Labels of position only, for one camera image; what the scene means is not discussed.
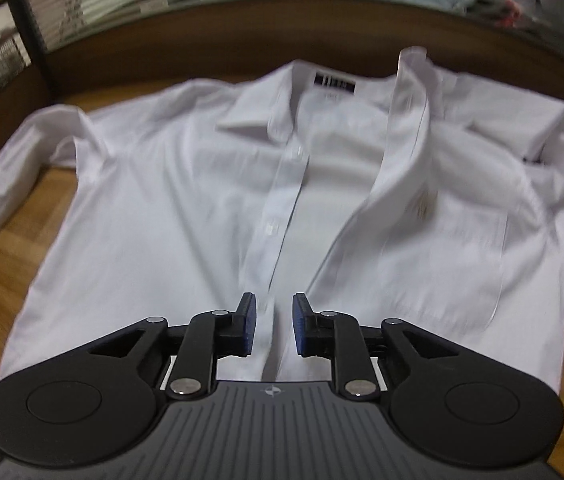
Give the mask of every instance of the black label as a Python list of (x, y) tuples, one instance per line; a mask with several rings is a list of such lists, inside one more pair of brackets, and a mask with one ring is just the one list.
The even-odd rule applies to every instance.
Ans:
[(319, 72), (315, 74), (315, 81), (313, 84), (328, 88), (337, 88), (339, 90), (344, 90), (345, 92), (350, 92), (351, 94), (355, 91), (354, 82), (339, 79), (332, 75), (321, 74)]

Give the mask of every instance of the dress shirt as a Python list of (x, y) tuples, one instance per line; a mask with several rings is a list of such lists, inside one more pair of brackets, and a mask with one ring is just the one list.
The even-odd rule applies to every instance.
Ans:
[(78, 189), (15, 319), (0, 379), (148, 316), (257, 298), (218, 377), (322, 380), (291, 297), (401, 317), (559, 388), (564, 102), (401, 53), (369, 79), (296, 61), (85, 114), (53, 106), (0, 152), (0, 226), (43, 164)]

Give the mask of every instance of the gray gripper base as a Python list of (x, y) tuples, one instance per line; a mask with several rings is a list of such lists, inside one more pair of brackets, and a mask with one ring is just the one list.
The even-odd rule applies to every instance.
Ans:
[(436, 462), (402, 442), (376, 405), (341, 399), (326, 382), (220, 382), (205, 399), (169, 405), (142, 442), (92, 466), (43, 470), (0, 462), (0, 480), (559, 478), (541, 462), (494, 471)]

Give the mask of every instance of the white button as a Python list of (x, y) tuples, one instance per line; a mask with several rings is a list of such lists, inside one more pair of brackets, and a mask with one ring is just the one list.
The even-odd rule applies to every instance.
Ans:
[(266, 227), (264, 228), (264, 231), (268, 236), (273, 236), (277, 234), (279, 227), (280, 224), (277, 220), (269, 220)]

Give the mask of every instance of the chest pocket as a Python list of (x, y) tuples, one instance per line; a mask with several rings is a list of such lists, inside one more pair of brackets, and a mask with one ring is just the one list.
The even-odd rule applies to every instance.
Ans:
[(442, 192), (421, 202), (382, 248), (387, 314), (446, 336), (484, 329), (502, 291), (507, 214)]

